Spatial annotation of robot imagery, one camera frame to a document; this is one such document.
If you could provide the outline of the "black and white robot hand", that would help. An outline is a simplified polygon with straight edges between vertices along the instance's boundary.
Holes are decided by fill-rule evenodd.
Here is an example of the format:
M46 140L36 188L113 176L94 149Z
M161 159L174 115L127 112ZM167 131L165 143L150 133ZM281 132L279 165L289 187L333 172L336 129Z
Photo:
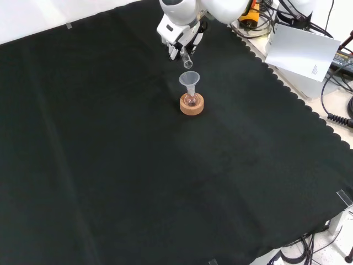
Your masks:
M194 26L179 26L164 14L157 26L157 33L161 36L161 42L168 51L171 60L181 58L180 53L192 56L202 40L207 23L197 21Z

